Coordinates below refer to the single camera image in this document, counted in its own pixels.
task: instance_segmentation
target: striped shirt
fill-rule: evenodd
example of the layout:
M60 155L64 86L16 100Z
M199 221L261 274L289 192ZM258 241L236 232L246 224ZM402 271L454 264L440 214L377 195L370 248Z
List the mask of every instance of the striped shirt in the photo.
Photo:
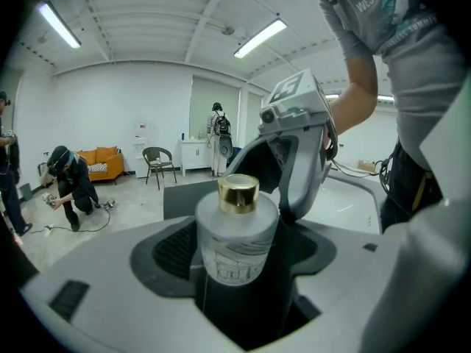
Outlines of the striped shirt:
M208 115L208 122L206 123L206 130L210 136L214 136L214 127L216 126L216 120L219 116L224 116L225 113L222 111L211 111Z

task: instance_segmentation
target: white ceiling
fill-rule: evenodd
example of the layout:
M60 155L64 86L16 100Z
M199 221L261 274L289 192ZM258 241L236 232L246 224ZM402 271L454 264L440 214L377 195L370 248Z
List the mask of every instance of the white ceiling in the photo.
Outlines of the white ceiling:
M82 42L71 48L34 11L17 46L53 74L100 63L149 60L187 63L273 88L310 68L328 92L343 90L347 74L319 0L51 0ZM239 43L276 19L288 29L243 59ZM223 35L226 27L232 35ZM40 43L38 38L46 38ZM380 92L390 94L387 67L376 59Z

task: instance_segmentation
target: ceiling light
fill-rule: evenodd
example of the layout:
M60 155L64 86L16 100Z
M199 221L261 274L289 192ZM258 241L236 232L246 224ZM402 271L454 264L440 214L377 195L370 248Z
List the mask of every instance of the ceiling light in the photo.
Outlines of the ceiling light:
M393 101L394 102L394 97L390 96L378 96L379 101Z
M78 49L80 47L80 41L65 24L64 20L60 17L59 13L57 13L56 9L52 6L50 1L40 5L39 12L49 22L54 30L58 32L62 38L64 38L70 47L73 49Z
M279 18L274 20L270 25L268 25L267 27L259 31L258 34L256 34L254 37L249 39L248 42L246 42L240 49L235 52L234 56L238 59L242 59L242 57L251 52L259 44L262 44L263 42L265 42L265 40L269 39L270 37L285 28L285 23Z

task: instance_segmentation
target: black pants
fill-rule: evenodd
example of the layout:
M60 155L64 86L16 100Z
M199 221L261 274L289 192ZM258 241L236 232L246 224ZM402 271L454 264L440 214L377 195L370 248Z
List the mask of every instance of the black pants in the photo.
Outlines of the black pants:
M93 208L93 205L91 204L90 196L80 187L74 187L69 182L63 180L59 182L59 185L57 186L57 188L59 189L59 197L64 197L72 193L72 196L74 197L75 206L79 210L83 212L88 212L89 210ZM67 217L68 222L70 222L71 224L78 224L79 216L72 209L72 203L66 202L63 204L63 206L64 206L64 211L65 211L65 216Z
M13 172L7 166L0 167L0 191L1 199L13 229L15 229L16 234L22 235L26 222L21 215L20 200L18 199Z
M427 178L426 173L427 171L412 160L400 143L397 143L389 175L389 193L410 215L404 213L388 196L380 212L383 231L392 224L407 222L422 208L442 199L442 192L435 177ZM425 187L422 190L421 182L425 182Z

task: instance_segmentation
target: shoe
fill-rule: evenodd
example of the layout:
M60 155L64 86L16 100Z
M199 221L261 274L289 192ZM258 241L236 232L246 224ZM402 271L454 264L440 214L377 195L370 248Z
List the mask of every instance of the shoe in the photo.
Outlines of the shoe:
M80 222L77 222L76 224L71 224L71 229L73 232L78 232L80 229Z
M23 228L23 231L18 234L20 237L23 237L23 235L25 235L28 231L30 231L32 228L32 224L26 224L26 226Z

